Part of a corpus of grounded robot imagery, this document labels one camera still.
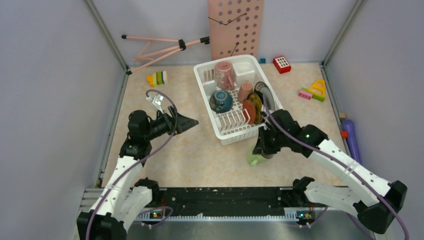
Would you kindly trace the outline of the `orange white mug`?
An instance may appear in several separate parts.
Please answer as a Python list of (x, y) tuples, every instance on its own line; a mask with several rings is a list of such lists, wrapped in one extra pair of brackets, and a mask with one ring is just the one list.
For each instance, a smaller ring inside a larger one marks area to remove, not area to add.
[(253, 85), (249, 81), (243, 82), (237, 93), (237, 101), (242, 104), (252, 92)]

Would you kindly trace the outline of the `pink ghost mug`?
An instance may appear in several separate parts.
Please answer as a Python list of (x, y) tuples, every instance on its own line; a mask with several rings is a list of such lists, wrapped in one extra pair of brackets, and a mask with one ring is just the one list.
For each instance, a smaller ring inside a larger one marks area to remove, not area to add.
[(215, 83), (222, 90), (233, 91), (234, 83), (234, 68), (229, 61), (220, 61), (215, 65)]

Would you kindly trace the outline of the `blue floral bowl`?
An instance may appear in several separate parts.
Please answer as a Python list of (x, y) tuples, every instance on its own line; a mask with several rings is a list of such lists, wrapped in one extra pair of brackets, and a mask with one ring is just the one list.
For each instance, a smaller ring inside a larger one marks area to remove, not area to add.
[(209, 107), (215, 113), (226, 113), (233, 108), (233, 97), (226, 90), (216, 90), (209, 98)]

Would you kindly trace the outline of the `pink tripod stand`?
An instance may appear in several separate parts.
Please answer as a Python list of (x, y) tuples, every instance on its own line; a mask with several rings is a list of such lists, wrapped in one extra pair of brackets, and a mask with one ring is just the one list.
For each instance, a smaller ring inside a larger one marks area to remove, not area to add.
[[(196, 40), (192, 41), (184, 41), (183, 39), (173, 39), (173, 38), (157, 38), (157, 37), (146, 37), (146, 36), (135, 36), (135, 35), (128, 35), (128, 34), (122, 34), (121, 38), (123, 40), (137, 40), (137, 41), (147, 41), (147, 43), (142, 47), (142, 49), (139, 51), (139, 53), (133, 58), (135, 62), (143, 62), (144, 64), (141, 66), (130, 68), (127, 67), (126, 75), (130, 76), (134, 74), (135, 72), (140, 71), (143, 68), (149, 67), (161, 60), (164, 60), (176, 53), (185, 51), (188, 47), (195, 46), (195, 45), (208, 45), (210, 44), (210, 37), (201, 37)], [(173, 43), (173, 46), (166, 47), (163, 49), (159, 49), (156, 51), (150, 51), (146, 53), (146, 50), (149, 48), (149, 46), (154, 42), (164, 42), (164, 43)]]

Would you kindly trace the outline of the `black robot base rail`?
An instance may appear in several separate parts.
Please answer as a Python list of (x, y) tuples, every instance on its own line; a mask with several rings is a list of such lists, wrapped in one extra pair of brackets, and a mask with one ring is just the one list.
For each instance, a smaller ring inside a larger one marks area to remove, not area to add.
[(168, 187), (136, 217), (136, 223), (312, 222), (323, 204), (290, 187)]

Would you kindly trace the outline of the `small wooden block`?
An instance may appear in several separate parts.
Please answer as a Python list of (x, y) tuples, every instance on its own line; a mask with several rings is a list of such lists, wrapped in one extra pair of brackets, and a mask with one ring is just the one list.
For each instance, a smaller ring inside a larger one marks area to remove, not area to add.
[(341, 121), (345, 120), (347, 118), (347, 115), (345, 112), (339, 112), (338, 117)]

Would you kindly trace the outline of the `black plate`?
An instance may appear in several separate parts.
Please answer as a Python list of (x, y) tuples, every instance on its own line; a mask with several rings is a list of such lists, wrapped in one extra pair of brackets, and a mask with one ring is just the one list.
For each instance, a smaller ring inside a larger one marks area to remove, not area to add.
[(252, 92), (248, 95), (247, 99), (253, 104), (255, 109), (255, 118), (253, 123), (257, 125), (261, 124), (263, 121), (263, 115), (261, 114), (263, 103), (261, 98), (257, 93)]

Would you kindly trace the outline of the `white plastic dish rack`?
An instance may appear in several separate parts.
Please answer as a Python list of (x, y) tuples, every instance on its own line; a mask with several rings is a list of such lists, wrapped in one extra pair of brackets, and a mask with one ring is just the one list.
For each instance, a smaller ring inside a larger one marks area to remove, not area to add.
[[(227, 112), (217, 113), (210, 107), (210, 98), (220, 89), (215, 81), (219, 75), (215, 66), (222, 61), (228, 61), (233, 66), (235, 90), (227, 90), (233, 100), (232, 108)], [(208, 61), (195, 65), (193, 71), (215, 136), (224, 146), (256, 137), (258, 128), (261, 126), (260, 124), (248, 124), (248, 117), (244, 115), (243, 105), (238, 102), (237, 98), (240, 84), (250, 82), (255, 86), (258, 82), (265, 83), (272, 93), (275, 109), (283, 108), (259, 62), (252, 55), (236, 55)]]

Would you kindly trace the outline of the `red toy block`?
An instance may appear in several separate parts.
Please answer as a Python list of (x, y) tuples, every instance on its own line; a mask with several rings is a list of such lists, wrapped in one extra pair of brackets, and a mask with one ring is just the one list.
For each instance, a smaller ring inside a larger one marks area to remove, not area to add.
[(292, 66), (284, 55), (275, 57), (272, 61), (279, 74), (285, 74), (291, 71)]

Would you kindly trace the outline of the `yellow green toy triangle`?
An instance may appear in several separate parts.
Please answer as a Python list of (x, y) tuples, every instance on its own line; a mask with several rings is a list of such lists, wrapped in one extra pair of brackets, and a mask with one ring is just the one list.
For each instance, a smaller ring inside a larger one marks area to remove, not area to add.
[(301, 90), (314, 100), (324, 102), (326, 99), (326, 83), (323, 79), (317, 79), (309, 88), (302, 87)]

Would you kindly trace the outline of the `striped toy block stack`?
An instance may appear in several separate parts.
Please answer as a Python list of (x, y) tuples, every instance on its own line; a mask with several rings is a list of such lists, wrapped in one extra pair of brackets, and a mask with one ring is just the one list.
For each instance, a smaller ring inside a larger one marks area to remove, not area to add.
[(151, 75), (147, 75), (146, 80), (152, 88), (156, 88), (168, 82), (168, 75), (166, 71), (158, 71)]

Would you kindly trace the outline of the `orange saucer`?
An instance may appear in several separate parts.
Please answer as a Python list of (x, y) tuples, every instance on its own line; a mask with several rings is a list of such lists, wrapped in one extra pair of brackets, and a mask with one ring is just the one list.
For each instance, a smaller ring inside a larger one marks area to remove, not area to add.
[(250, 100), (245, 100), (242, 105), (243, 116), (246, 117), (247, 123), (252, 125), (256, 118), (256, 109)]

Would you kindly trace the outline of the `pink toy brick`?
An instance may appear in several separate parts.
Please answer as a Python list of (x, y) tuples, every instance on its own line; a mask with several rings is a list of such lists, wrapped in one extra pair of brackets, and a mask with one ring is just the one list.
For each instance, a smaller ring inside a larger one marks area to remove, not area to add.
[(307, 100), (311, 100), (313, 98), (313, 94), (308, 92), (308, 91), (304, 91), (304, 90), (300, 90), (298, 93), (298, 96)]

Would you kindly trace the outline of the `green mug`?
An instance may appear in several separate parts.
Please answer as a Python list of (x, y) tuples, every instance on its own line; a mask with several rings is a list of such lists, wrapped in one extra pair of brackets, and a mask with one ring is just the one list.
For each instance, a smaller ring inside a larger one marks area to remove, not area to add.
[(245, 154), (245, 160), (247, 161), (248, 165), (253, 167), (258, 164), (262, 164), (267, 162), (269, 159), (272, 158), (272, 156), (268, 155), (260, 155), (260, 154), (253, 154), (254, 147), (250, 147), (249, 150)]

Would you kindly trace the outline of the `pink perforated board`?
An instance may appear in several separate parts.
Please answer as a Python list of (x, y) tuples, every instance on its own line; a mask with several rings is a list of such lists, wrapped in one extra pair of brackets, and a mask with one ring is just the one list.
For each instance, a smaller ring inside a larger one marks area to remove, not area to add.
[(212, 60), (258, 55), (263, 0), (208, 0), (207, 10)]

